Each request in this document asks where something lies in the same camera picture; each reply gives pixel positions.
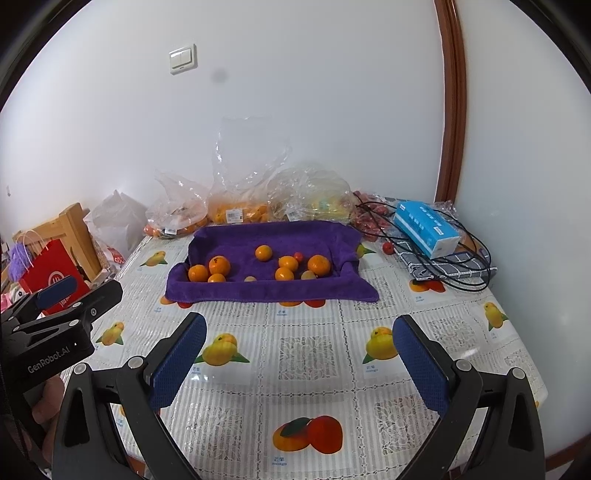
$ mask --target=printed fruit pattern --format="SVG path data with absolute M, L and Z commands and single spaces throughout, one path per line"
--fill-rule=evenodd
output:
M 445 286 L 441 282 L 441 280 L 425 280 L 425 281 L 417 281 L 411 280 L 408 282 L 408 286 L 412 291 L 417 293 L 421 293 L 423 291 L 433 290 L 437 293 L 444 293 Z
M 166 298 L 166 296 L 162 295 L 160 297 L 160 304 L 162 305 L 172 305 L 173 303 L 176 303 L 175 301 L 169 300 L 168 298 Z M 193 306 L 192 303 L 184 303 L 182 301 L 180 301 L 178 303 L 178 306 L 181 307 L 182 309 L 189 309 Z
M 160 303 L 162 305 L 172 305 L 173 303 L 176 303 L 175 301 L 169 300 L 168 298 L 166 298 L 164 295 L 162 295 L 160 297 Z
M 398 355 L 392 338 L 392 330 L 388 327 L 377 327 L 373 329 L 368 342 L 365 344 L 367 352 L 363 363 L 367 364 L 374 360 L 389 360 Z
M 370 250 L 369 248 L 365 248 L 362 244 L 358 245 L 357 250 L 355 252 L 357 253 L 357 258 L 361 258 L 365 254 L 374 254 L 375 253 L 373 250 Z
M 140 267 L 143 267 L 144 265 L 146 267 L 155 267 L 158 264 L 168 265 L 168 262 L 164 259 L 165 256 L 166 252 L 160 250 L 156 252 L 154 255 L 152 255 L 149 259 L 147 259 L 144 263 L 142 263 Z
M 296 452 L 312 445 L 320 453 L 331 455 L 343 447 L 343 428 L 328 415 L 300 417 L 273 432 L 273 445 L 282 452 Z
M 123 339 L 121 338 L 121 333 L 123 332 L 125 325 L 123 322 L 115 322 L 110 328 L 107 328 L 103 334 L 98 338 L 95 343 L 102 343 L 105 346 L 113 345 L 117 343 L 118 345 L 123 345 Z
M 297 307 L 300 303 L 300 301 L 280 301 L 279 305 L 282 307 Z M 304 303 L 308 305 L 308 307 L 319 309 L 326 305 L 326 300 L 304 300 Z
M 205 347 L 203 353 L 199 355 L 194 364 L 205 362 L 213 367 L 221 367 L 228 362 L 240 362 L 249 364 L 250 360 L 238 353 L 238 341 L 231 333 L 220 333 L 212 344 Z
M 505 320 L 509 320 L 509 317 L 499 310 L 494 303 L 487 301 L 484 305 L 484 315 L 488 320 L 488 331 L 490 332 L 493 328 L 501 328 Z

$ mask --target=blue gripper pad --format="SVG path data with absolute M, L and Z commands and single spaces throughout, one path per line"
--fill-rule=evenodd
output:
M 66 297 L 72 295 L 76 291 L 76 279 L 71 275 L 62 278 L 60 281 L 44 288 L 37 293 L 37 301 L 35 302 L 39 310 L 45 310 L 53 307 L 57 302 L 62 301 Z
M 158 356 L 157 351 L 159 347 L 161 348 L 161 342 L 164 342 L 162 344 L 164 347 L 168 347 L 164 359 L 156 365 L 151 374 L 152 389 L 149 403 L 152 410 L 168 407 L 173 402 L 195 358 L 199 356 L 206 336 L 205 318 L 191 312 L 170 337 L 160 340 L 148 354 L 146 360 L 150 365 L 152 353 Z
M 425 405 L 429 410 L 435 410 L 440 417 L 443 417 L 449 407 L 447 378 L 404 316 L 394 320 L 392 336 L 394 346 Z

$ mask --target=light switch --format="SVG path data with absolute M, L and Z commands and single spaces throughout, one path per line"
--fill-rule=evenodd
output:
M 193 44 L 169 52 L 170 73 L 176 75 L 195 68 L 197 66 L 196 51 L 195 44 Z
M 176 53 L 172 53 L 170 55 L 170 68 L 171 69 L 178 68 L 183 64 L 182 59 L 181 59 L 181 53 L 182 52 L 176 52 Z
M 187 63 L 191 63 L 192 55 L 191 49 L 188 48 L 187 50 L 183 50 L 181 52 L 181 65 L 186 65 Z

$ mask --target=wooden door frame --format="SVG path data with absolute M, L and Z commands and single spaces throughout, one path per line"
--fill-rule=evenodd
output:
M 444 127 L 436 202 L 456 199 L 466 137 L 467 78 L 462 25 L 455 0 L 434 0 L 441 32 Z

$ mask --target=table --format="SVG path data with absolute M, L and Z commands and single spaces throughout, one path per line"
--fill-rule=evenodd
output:
M 206 346 L 223 333 L 236 339 L 238 352 L 248 362 L 194 364 L 172 405 L 161 412 L 203 479 L 395 478 L 438 418 L 426 409 L 399 356 L 363 363 L 371 332 L 391 328 L 404 313 L 452 358 L 465 358 L 481 371 L 499 374 L 520 367 L 536 402 L 547 398 L 511 320 L 489 331 L 483 305 L 501 306 L 488 289 L 413 291 L 397 256 L 383 254 L 379 243 L 364 242 L 373 252 L 360 259 L 359 273 L 377 288 L 377 303 L 328 300 L 322 307 L 286 307 L 220 301 L 191 309 L 163 305 L 167 273 L 184 261 L 190 240 L 143 240 L 118 274 L 124 291 L 121 303 L 97 320 L 92 332 L 95 342 L 105 329 L 123 322 L 123 345 L 96 343 L 87 361 L 93 369 L 113 368 L 133 355 L 146 355 L 190 311 L 206 318 Z M 155 252 L 165 252 L 166 264 L 144 265 Z M 71 370 L 64 372 L 65 379 Z M 113 414 L 128 453 L 142 459 L 119 406 L 113 406 Z M 484 409 L 477 411 L 453 466 L 468 460 L 484 415 Z M 273 434 L 283 424 L 320 416 L 339 422 L 341 450 L 320 453 L 314 448 L 319 440 L 293 452 L 276 447 Z

